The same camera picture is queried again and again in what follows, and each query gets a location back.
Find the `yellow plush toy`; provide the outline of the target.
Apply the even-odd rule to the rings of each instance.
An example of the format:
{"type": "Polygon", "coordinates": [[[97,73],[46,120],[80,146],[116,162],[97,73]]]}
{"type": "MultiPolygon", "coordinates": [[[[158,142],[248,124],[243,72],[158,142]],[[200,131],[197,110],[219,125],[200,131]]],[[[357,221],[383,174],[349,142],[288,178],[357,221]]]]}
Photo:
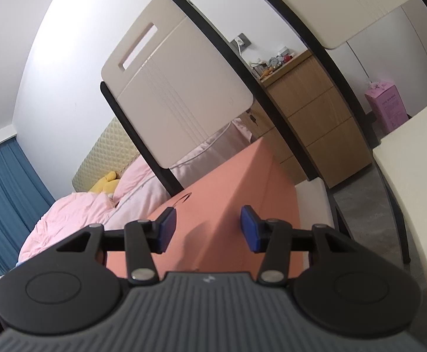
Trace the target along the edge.
{"type": "Polygon", "coordinates": [[[105,193],[111,195],[119,185],[120,179],[115,171],[110,171],[107,175],[100,178],[90,189],[91,193],[105,193]]]}

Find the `pink pillow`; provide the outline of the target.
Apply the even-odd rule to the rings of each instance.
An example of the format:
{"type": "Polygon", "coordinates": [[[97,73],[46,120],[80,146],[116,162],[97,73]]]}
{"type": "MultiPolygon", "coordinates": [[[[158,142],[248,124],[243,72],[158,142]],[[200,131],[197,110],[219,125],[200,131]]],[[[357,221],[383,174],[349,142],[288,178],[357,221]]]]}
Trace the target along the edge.
{"type": "Polygon", "coordinates": [[[142,156],[138,156],[125,170],[113,194],[113,202],[118,204],[129,193],[153,176],[153,171],[142,156]]]}

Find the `salmon pink storage box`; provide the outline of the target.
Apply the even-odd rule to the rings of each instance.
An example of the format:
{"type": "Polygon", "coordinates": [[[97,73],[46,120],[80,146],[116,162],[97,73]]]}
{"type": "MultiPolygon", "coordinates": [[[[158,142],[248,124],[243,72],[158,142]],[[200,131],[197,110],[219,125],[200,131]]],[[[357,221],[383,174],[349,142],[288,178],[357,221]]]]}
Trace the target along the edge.
{"type": "Polygon", "coordinates": [[[249,272],[255,276],[262,257],[249,250],[240,229],[244,205],[263,219],[300,226],[295,185],[263,140],[149,214],[149,219],[156,219],[168,206],[177,211],[176,231],[166,252],[153,257],[159,275],[249,272]]]}

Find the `pink duvet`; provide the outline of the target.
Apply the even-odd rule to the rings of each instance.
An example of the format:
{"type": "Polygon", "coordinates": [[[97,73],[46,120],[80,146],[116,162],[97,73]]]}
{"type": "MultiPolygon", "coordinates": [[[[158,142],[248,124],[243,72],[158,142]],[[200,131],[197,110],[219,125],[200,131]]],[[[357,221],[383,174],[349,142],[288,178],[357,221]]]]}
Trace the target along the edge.
{"type": "Polygon", "coordinates": [[[104,223],[114,210],[115,202],[105,193],[72,193],[58,199],[24,241],[18,263],[29,260],[88,225],[104,223]]]}

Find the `wooden drawer cabinet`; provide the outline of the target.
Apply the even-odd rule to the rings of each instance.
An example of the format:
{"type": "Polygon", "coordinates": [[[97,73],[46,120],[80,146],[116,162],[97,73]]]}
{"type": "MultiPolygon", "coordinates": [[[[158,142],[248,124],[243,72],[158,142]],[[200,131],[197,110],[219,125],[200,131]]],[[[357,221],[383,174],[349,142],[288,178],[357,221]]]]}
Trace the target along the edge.
{"type": "Polygon", "coordinates": [[[262,84],[327,187],[346,181],[372,163],[350,109],[310,51],[294,56],[262,84]]]}

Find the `blue curtain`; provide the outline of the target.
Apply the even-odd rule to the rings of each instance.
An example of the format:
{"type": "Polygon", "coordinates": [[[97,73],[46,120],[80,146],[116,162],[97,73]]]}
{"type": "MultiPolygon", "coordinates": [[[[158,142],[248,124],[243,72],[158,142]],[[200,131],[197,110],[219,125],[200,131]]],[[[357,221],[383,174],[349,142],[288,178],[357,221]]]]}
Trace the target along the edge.
{"type": "Polygon", "coordinates": [[[0,144],[0,276],[16,266],[22,245],[54,202],[17,140],[0,144]]]}

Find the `pink carton box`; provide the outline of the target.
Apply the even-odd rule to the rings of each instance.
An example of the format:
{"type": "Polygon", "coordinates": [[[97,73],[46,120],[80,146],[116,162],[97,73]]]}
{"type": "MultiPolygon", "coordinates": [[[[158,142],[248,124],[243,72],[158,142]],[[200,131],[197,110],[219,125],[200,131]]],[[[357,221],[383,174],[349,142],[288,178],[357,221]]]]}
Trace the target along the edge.
{"type": "Polygon", "coordinates": [[[391,133],[409,120],[404,102],[394,83],[372,83],[364,96],[384,134],[391,133]]]}

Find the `beige chair, black frame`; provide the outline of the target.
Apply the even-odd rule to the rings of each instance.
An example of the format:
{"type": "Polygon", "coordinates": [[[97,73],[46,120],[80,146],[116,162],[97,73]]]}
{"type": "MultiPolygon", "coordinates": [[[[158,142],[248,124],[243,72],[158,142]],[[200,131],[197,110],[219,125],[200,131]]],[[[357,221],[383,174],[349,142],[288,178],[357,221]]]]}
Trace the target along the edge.
{"type": "Polygon", "coordinates": [[[258,103],[307,179],[318,177],[292,127],[248,65],[190,0],[151,0],[102,68],[100,90],[154,175],[258,103]]]}

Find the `wall power socket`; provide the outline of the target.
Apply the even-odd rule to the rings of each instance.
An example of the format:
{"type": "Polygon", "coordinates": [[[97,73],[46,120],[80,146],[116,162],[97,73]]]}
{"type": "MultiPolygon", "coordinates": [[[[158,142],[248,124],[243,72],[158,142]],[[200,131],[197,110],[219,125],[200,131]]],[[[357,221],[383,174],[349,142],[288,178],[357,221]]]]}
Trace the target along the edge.
{"type": "Polygon", "coordinates": [[[242,52],[245,51],[245,49],[247,49],[252,43],[244,33],[240,33],[230,41],[230,44],[239,54],[242,54],[242,52]]]}

